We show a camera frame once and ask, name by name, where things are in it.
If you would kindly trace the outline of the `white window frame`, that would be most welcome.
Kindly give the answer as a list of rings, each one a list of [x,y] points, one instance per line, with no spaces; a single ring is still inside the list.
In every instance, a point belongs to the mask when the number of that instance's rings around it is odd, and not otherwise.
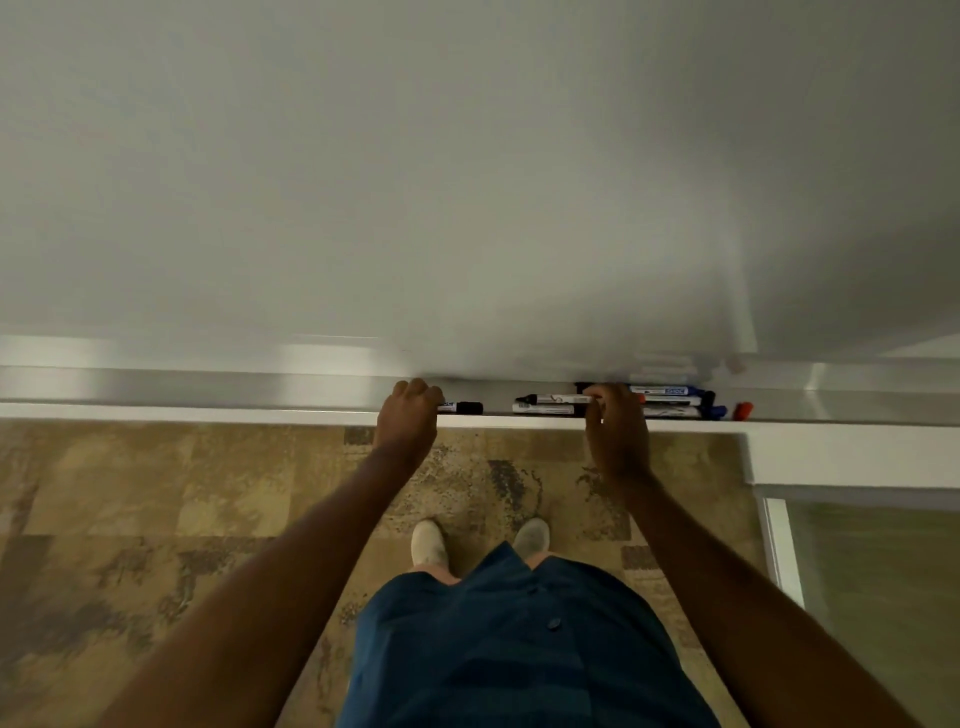
[[[788,503],[960,513],[960,426],[760,421],[739,438],[770,577],[801,608]]]

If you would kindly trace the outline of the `person's right forearm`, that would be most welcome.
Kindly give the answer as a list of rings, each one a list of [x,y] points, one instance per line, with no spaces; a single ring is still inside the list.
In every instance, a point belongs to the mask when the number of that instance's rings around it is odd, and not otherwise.
[[[645,468],[599,467],[752,728],[922,728],[804,608]]]

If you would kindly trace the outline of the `person's left forearm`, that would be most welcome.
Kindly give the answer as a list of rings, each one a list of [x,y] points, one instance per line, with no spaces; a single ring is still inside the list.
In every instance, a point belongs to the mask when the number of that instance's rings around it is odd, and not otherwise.
[[[191,607],[98,728],[274,728],[354,567],[431,441],[392,439]]]

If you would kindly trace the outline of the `person's left white shoe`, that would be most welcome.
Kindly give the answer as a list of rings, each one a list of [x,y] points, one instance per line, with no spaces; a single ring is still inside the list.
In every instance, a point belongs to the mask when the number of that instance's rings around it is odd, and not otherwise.
[[[410,551],[412,571],[431,574],[450,572],[445,535],[434,519],[425,518],[415,525]]]

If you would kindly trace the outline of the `person's right hand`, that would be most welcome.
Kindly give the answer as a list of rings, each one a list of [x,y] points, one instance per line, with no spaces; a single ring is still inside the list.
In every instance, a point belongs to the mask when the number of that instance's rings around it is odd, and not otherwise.
[[[642,407],[638,395],[632,394],[632,420],[585,420],[591,458],[610,487],[622,489],[654,482]]]

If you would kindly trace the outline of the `person's white shoe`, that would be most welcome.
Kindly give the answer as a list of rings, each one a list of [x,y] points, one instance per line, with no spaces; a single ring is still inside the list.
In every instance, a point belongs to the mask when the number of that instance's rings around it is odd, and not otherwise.
[[[512,548],[525,563],[540,563],[549,555],[549,524],[538,516],[527,520],[517,531]]]
[[[431,574],[450,572],[445,535],[434,519],[425,518],[415,525],[410,551],[412,571]]]

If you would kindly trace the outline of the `person's left hand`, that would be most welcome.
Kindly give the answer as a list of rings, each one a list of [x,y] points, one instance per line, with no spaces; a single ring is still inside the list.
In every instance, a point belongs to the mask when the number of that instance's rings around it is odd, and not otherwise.
[[[438,430],[438,411],[391,406],[391,394],[380,408],[373,450],[403,461],[415,470],[429,454]]]

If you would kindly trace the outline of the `white marker tray ledge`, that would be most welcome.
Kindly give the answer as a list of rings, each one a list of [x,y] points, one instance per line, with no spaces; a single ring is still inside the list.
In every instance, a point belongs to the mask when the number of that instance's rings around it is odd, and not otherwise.
[[[363,411],[422,377],[507,415],[515,397],[575,383],[693,384],[750,403],[749,423],[960,427],[960,332],[838,355],[644,352],[513,341],[399,343],[318,336],[55,336],[0,332],[0,402],[70,406]]]

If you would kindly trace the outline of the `white whiteboard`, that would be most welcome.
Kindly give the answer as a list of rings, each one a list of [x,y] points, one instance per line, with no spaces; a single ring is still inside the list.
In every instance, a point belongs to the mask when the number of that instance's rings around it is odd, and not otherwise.
[[[960,0],[0,0],[0,362],[960,359]]]

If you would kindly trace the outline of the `glass window pane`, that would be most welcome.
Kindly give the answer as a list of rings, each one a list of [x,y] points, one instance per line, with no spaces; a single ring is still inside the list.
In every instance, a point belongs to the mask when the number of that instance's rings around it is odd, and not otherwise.
[[[924,728],[960,728],[960,512],[787,512],[806,610]]]

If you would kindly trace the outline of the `person's right white shoe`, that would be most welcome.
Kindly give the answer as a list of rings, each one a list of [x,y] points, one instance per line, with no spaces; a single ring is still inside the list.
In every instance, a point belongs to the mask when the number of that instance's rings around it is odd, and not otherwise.
[[[525,563],[540,563],[549,555],[549,524],[538,516],[527,520],[517,531],[512,548]]]

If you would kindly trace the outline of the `blue button shirt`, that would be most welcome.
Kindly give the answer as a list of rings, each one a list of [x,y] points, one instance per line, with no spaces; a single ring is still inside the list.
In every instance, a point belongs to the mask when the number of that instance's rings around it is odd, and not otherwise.
[[[720,728],[649,604],[502,542],[453,586],[391,579],[356,622],[336,728]]]

